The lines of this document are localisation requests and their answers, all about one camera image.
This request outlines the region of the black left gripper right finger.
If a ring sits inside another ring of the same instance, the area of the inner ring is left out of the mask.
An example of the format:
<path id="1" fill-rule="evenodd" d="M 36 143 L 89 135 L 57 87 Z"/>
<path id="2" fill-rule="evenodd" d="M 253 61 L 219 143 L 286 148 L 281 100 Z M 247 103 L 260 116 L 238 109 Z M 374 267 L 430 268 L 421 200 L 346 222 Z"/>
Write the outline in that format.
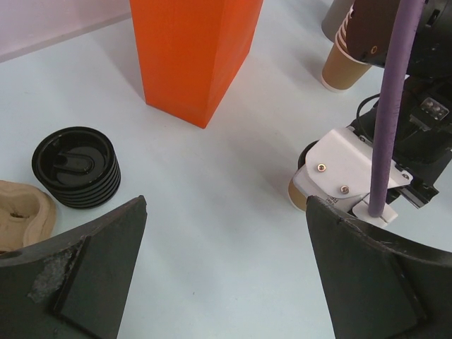
<path id="1" fill-rule="evenodd" d="M 306 218 L 336 338 L 451 337 L 451 253 L 316 196 Z"/>

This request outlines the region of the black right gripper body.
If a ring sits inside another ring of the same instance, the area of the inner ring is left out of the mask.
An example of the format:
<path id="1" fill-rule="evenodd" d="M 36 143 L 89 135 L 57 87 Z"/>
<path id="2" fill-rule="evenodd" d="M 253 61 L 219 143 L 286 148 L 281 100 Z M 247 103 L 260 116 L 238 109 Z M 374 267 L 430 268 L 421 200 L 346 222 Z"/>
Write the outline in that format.
<path id="1" fill-rule="evenodd" d="M 387 204 L 403 196 L 414 206 L 428 204 L 435 182 L 451 162 L 451 78 L 405 80 L 393 161 L 412 175 L 410 184 L 389 189 Z"/>

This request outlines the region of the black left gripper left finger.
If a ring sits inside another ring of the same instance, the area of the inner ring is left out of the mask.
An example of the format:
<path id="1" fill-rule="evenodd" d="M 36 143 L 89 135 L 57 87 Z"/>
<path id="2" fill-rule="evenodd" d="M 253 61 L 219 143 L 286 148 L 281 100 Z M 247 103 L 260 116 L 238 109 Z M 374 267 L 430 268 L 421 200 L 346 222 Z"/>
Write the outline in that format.
<path id="1" fill-rule="evenodd" d="M 147 219 L 143 196 L 1 255 L 2 338 L 116 338 Z"/>

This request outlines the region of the brown pulp cup carrier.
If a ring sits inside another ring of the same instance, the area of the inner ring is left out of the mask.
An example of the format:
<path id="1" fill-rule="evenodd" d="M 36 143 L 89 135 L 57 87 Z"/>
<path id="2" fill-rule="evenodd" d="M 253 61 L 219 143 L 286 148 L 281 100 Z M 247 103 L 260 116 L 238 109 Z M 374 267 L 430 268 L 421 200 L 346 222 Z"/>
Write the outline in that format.
<path id="1" fill-rule="evenodd" d="M 29 184 L 1 181 L 2 253 L 49 239 L 56 219 L 49 195 Z"/>

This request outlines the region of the single brown paper cup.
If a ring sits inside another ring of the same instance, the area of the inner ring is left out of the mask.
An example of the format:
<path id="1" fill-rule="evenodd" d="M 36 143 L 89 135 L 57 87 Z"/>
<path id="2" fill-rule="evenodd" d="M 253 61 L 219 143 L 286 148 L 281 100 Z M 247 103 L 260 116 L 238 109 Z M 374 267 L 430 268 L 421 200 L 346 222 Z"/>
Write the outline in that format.
<path id="1" fill-rule="evenodd" d="M 291 204 L 302 212 L 307 209 L 307 197 L 295 186 L 294 177 L 291 178 L 287 188 Z"/>

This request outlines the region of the orange paper bag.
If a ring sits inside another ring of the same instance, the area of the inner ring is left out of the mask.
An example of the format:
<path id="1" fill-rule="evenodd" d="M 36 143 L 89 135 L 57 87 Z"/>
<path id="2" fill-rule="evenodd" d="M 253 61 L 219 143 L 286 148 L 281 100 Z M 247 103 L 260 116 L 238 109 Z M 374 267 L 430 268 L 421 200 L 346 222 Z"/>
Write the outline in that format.
<path id="1" fill-rule="evenodd" d="M 251 49 L 262 5 L 131 1 L 146 104 L 207 127 Z"/>

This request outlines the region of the single black cup lid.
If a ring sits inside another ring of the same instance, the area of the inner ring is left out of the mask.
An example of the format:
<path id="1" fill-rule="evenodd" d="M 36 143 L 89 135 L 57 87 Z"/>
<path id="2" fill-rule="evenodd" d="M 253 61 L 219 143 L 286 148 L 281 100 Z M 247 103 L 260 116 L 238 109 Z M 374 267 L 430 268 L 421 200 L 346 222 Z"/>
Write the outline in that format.
<path id="1" fill-rule="evenodd" d="M 297 161 L 297 169 L 300 170 L 306 164 L 307 153 L 317 144 L 317 141 L 311 142 L 300 154 Z"/>

